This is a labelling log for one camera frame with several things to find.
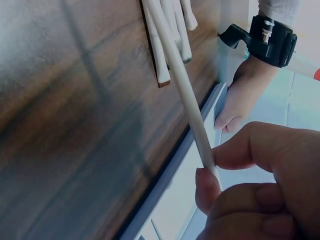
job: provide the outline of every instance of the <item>white stick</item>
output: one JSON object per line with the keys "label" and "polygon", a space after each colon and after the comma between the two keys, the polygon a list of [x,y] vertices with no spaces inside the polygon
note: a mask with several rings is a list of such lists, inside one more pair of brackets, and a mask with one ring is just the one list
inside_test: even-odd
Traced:
{"label": "white stick", "polygon": [[160,0],[160,2],[161,2],[161,7],[159,11],[161,11],[161,9],[163,10],[167,23],[170,26],[174,42],[177,46],[179,46],[181,44],[181,36],[178,32],[178,26],[176,22],[173,2],[172,0]]}
{"label": "white stick", "polygon": [[154,21],[152,20],[152,17],[150,15],[146,0],[142,0],[142,5],[144,9],[146,25],[148,27],[154,61],[155,61],[157,81],[159,83],[159,86],[161,86],[166,82],[170,81],[170,73],[168,71],[164,49],[163,49],[161,40],[159,38]]}
{"label": "white stick", "polygon": [[183,11],[186,28],[189,31],[193,31],[198,27],[197,19],[192,12],[190,0],[180,0]]}
{"label": "white stick", "polygon": [[182,12],[180,0],[172,0],[172,1],[173,1],[176,24],[181,36],[181,46],[179,50],[181,53],[183,63],[186,64],[191,61],[192,52],[191,52],[188,33],[186,29],[186,23],[184,20],[184,13]]}
{"label": "white stick", "polygon": [[170,63],[175,85],[186,111],[202,163],[204,167],[211,170],[217,179],[220,180],[197,99],[165,15],[162,11],[159,11],[160,4],[157,0],[147,0],[147,3],[154,25],[161,39],[164,53]]}

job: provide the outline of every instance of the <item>white object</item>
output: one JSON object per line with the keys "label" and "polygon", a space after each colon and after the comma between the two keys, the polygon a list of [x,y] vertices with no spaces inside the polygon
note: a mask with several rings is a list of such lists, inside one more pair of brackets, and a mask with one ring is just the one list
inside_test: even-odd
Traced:
{"label": "white object", "polygon": [[191,52],[188,33],[186,29],[186,23],[184,20],[184,14],[182,12],[180,0],[172,0],[172,1],[173,1],[173,9],[175,13],[176,24],[181,36],[181,45],[179,50],[181,53],[182,60],[186,64],[190,62],[192,58],[192,52]]}
{"label": "white object", "polygon": [[147,0],[147,4],[154,25],[161,39],[164,53],[167,56],[167,59],[171,66],[175,85],[179,92],[184,109],[187,113],[190,128],[192,130],[202,164],[206,168],[211,170],[217,177],[217,179],[220,180],[218,169],[214,164],[209,139],[204,127],[204,121],[200,113],[197,99],[191,86],[189,76],[180,56],[179,50],[170,32],[170,28],[166,21],[165,15],[162,11],[158,10],[161,8],[161,6],[157,0]]}
{"label": "white object", "polygon": [[259,0],[259,9],[267,17],[292,27],[302,0]]}
{"label": "white object", "polygon": [[159,38],[156,26],[154,21],[151,18],[150,12],[148,10],[148,5],[146,4],[146,0],[142,0],[142,5],[145,13],[146,24],[149,31],[154,61],[155,61],[155,68],[156,68],[156,75],[157,81],[159,85],[165,84],[170,81],[170,73],[168,71],[167,62],[165,58],[164,49]]}
{"label": "white object", "polygon": [[175,17],[174,5],[173,0],[160,0],[161,6],[158,6],[159,10],[163,10],[164,16],[169,24],[171,29],[171,33],[173,35],[173,39],[175,44],[180,46],[181,44],[181,36],[178,31],[177,21]]}
{"label": "white object", "polygon": [[191,2],[190,0],[180,0],[180,2],[184,12],[184,20],[185,20],[186,28],[189,31],[193,31],[198,27],[198,22],[194,13],[192,12]]}

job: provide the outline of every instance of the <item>person's arm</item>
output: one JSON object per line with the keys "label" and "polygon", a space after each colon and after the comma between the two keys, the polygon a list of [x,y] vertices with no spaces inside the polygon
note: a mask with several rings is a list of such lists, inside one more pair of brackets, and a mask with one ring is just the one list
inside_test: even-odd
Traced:
{"label": "person's arm", "polygon": [[[302,0],[259,0],[259,15],[293,28]],[[215,128],[235,132],[256,101],[276,76],[279,68],[250,55],[237,69]]]}

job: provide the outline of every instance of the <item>dark wooden board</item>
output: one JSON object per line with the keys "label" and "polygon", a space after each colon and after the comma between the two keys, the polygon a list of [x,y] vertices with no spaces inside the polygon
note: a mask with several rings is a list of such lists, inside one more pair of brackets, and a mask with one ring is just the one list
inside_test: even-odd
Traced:
{"label": "dark wooden board", "polygon": [[[217,78],[205,19],[189,34],[199,103]],[[0,29],[0,239],[111,239],[187,127],[139,1],[3,0]]]}

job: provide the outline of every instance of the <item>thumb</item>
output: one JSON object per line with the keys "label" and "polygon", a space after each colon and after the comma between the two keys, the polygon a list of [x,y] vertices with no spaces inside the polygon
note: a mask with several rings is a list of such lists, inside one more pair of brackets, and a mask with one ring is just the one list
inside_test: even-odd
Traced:
{"label": "thumb", "polygon": [[198,168],[195,174],[195,203],[206,215],[220,195],[220,185],[216,177],[206,168]]}

